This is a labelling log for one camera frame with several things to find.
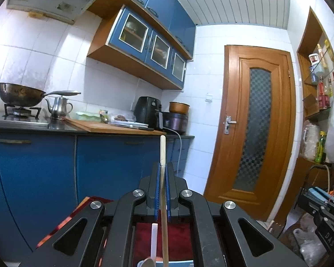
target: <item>wooden cutting board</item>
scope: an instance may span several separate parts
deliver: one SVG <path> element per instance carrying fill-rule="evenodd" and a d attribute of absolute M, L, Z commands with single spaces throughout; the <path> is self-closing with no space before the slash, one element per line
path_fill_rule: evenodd
<path fill-rule="evenodd" d="M 148 135 L 160 136 L 162 134 L 166 134 L 165 132 L 162 132 L 162 131 L 145 131 L 142 129 L 120 127 L 116 125 L 108 125 L 103 122 L 71 119 L 68 117 L 66 117 L 64 120 L 65 122 L 70 123 L 76 127 L 79 127 L 85 131 L 97 132 L 97 133 L 102 133 L 102 134 L 140 134 L 144 136 L 148 136 Z"/>

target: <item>wok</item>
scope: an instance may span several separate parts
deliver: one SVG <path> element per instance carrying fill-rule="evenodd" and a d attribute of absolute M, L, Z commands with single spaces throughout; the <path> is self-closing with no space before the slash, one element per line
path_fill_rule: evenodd
<path fill-rule="evenodd" d="M 53 91 L 45 93 L 42 90 L 13 83 L 0 82 L 0 98 L 10 105 L 32 107 L 39 104 L 42 99 L 51 94 L 72 96 L 81 94 L 78 91 Z"/>

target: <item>screw head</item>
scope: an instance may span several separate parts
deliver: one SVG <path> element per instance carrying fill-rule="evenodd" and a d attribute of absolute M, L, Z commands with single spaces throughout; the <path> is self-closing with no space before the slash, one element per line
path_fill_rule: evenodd
<path fill-rule="evenodd" d="M 233 201 L 226 201 L 224 203 L 224 207 L 229 209 L 229 210 L 232 210 L 236 207 L 236 204 Z"/>
<path fill-rule="evenodd" d="M 90 207 L 94 209 L 100 208 L 101 206 L 102 206 L 102 203 L 100 201 L 93 201 L 90 203 Z"/>
<path fill-rule="evenodd" d="M 190 197 L 191 195 L 193 195 L 193 192 L 191 190 L 183 190 L 181 191 L 181 195 L 183 197 Z"/>
<path fill-rule="evenodd" d="M 134 190 L 134 191 L 132 192 L 132 194 L 133 194 L 135 197 L 141 197 L 141 196 L 143 196 L 143 190 L 141 190 L 141 189 Z"/>

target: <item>red cloth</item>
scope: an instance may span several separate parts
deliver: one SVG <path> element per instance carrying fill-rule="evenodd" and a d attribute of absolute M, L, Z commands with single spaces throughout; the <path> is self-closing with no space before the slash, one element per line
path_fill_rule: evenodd
<path fill-rule="evenodd" d="M 68 216 L 62 223 L 60 223 L 50 234 L 43 238 L 37 245 L 40 247 L 46 242 L 54 233 L 62 228 L 70 221 L 82 208 L 90 204 L 92 201 L 99 200 L 104 203 L 112 202 L 112 200 L 103 199 L 100 197 L 86 197 L 78 205 L 78 207 Z M 157 257 L 162 257 L 162 231 L 161 231 L 161 212 L 157 220 L 159 225 L 157 233 Z M 134 263 L 146 259 L 150 256 L 151 251 L 151 223 L 137 223 L 134 243 Z M 169 261 L 183 261 L 192 260 L 193 252 L 191 248 L 191 234 L 189 224 L 169 224 L 168 223 L 168 256 Z"/>

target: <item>pan handle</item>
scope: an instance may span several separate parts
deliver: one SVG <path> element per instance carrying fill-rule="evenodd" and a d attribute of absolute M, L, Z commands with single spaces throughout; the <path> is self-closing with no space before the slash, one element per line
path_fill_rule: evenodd
<path fill-rule="evenodd" d="M 73 96 L 73 95 L 81 94 L 81 92 L 78 92 L 76 90 L 74 90 L 74 91 L 71 91 L 71 90 L 53 91 L 53 92 L 50 92 L 50 93 L 46 93 L 43 97 L 45 97 L 47 95 L 52 95 L 52 94 L 64 95 L 64 96 Z"/>

